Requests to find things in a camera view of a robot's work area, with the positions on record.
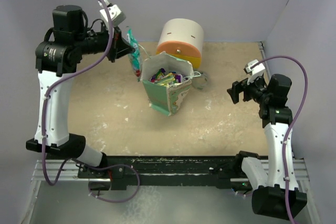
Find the large green Foxs bag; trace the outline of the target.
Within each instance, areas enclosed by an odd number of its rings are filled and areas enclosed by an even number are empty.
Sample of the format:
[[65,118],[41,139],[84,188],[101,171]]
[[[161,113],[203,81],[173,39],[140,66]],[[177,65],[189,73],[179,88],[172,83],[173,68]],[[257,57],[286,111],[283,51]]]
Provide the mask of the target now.
[[178,81],[175,78],[175,75],[173,73],[168,73],[164,77],[162,77],[159,80],[156,80],[154,84],[159,85],[159,86],[166,86],[169,87],[171,85],[177,84]]

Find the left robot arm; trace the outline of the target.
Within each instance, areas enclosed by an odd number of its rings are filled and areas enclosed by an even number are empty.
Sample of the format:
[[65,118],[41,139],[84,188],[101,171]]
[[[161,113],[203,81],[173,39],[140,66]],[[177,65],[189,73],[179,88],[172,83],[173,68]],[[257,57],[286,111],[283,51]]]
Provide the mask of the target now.
[[61,5],[53,10],[53,27],[36,48],[36,69],[40,85],[39,120],[35,136],[26,149],[49,153],[64,159],[76,159],[90,166],[96,178],[108,172],[107,156],[93,149],[82,135],[68,130],[71,87],[77,65],[83,55],[106,52],[115,62],[135,50],[122,37],[118,27],[125,14],[116,4],[100,10],[101,30],[88,28],[88,17],[80,6]]

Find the purple berry candy bag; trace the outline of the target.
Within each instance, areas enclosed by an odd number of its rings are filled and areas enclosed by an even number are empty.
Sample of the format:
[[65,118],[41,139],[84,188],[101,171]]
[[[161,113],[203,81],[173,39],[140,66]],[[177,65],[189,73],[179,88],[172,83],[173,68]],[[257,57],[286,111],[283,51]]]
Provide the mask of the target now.
[[183,83],[184,82],[185,77],[182,74],[175,74],[174,77],[175,77],[175,81],[177,83]]

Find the green Fresh paper bag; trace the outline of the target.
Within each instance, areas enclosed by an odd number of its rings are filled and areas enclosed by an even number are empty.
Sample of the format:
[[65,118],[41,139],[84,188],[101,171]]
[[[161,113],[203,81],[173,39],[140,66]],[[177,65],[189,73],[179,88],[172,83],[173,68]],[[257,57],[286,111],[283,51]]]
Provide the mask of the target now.
[[[174,75],[182,74],[185,77],[184,82],[169,87],[154,84],[150,79],[161,68],[165,69],[166,75],[170,72]],[[196,71],[189,61],[176,58],[164,51],[144,60],[140,81],[148,96],[150,107],[167,116],[176,114],[189,92],[194,72]]]

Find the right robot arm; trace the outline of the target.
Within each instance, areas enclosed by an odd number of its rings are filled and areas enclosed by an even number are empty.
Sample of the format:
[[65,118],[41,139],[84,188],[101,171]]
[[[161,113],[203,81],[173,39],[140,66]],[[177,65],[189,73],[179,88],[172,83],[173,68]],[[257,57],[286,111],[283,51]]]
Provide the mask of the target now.
[[234,104],[239,95],[243,101],[259,104],[259,117],[268,145],[268,170],[255,154],[247,154],[234,164],[238,177],[247,177],[252,186],[252,209],[257,215],[292,220],[307,204],[307,195],[300,192],[295,176],[290,124],[292,111],[286,106],[291,79],[272,75],[269,82],[263,76],[253,82],[248,79],[235,81],[227,89]]

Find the teal snack packet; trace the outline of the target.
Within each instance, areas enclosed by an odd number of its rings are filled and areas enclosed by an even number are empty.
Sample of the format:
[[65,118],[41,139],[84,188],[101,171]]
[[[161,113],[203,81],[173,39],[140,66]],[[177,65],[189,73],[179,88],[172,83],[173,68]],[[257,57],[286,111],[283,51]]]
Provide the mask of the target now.
[[142,73],[142,56],[139,50],[139,43],[133,35],[132,29],[128,26],[127,27],[127,41],[134,49],[134,52],[128,55],[132,71],[134,75],[137,77],[137,81],[139,82],[141,79]]

